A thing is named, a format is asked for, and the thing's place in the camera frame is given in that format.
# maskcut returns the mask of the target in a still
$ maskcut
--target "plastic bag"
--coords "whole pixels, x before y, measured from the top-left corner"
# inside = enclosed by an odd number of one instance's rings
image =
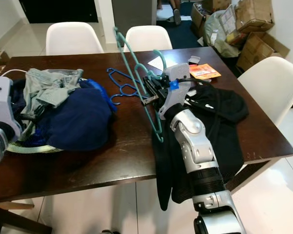
[[[214,46],[222,57],[238,57],[238,48],[226,43],[226,34],[220,24],[220,17],[224,12],[224,10],[216,11],[208,18],[204,25],[203,39],[208,46]]]

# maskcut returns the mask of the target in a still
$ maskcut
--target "table leg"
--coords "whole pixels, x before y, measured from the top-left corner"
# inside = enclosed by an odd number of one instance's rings
[[[52,228],[0,208],[0,230],[11,227],[27,233],[51,234]]]
[[[226,184],[226,188],[231,191],[231,194],[234,194],[251,180],[264,172],[267,168],[274,165],[278,160],[279,158],[255,164],[248,164]]]

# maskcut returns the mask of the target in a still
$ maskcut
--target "door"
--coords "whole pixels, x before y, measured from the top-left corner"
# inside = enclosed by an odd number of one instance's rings
[[[98,22],[94,0],[19,0],[30,23]]]

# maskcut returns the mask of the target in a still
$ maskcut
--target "dark wooden table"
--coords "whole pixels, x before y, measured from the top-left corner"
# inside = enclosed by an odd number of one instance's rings
[[[249,107],[249,116],[237,127],[243,157],[249,165],[227,184],[229,189],[243,185],[248,178],[278,159],[293,155],[290,143],[212,48],[169,50],[163,53],[176,62],[187,62],[192,55],[201,57],[201,64],[208,63],[222,74],[212,84],[217,88],[234,90],[245,99]],[[152,52],[139,52],[136,55],[143,64],[156,57]],[[129,63],[134,64],[130,56]],[[18,57],[10,60],[5,71],[81,68],[84,70],[84,78],[96,80],[112,95],[119,93],[119,89],[108,77],[106,70],[110,67],[127,73],[118,53]],[[7,76],[20,79],[24,74],[12,72]],[[30,155],[7,152],[0,163],[0,202],[155,178],[151,126],[145,111],[137,97],[118,97],[118,101],[121,105],[118,106],[117,120],[113,123],[113,134],[110,141],[99,150]]]

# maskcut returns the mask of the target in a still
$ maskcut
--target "laundry pile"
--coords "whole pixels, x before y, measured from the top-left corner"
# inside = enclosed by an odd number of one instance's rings
[[[30,69],[14,82],[12,110],[23,133],[24,147],[50,145],[88,151],[104,145],[115,106],[105,89],[83,70]]]

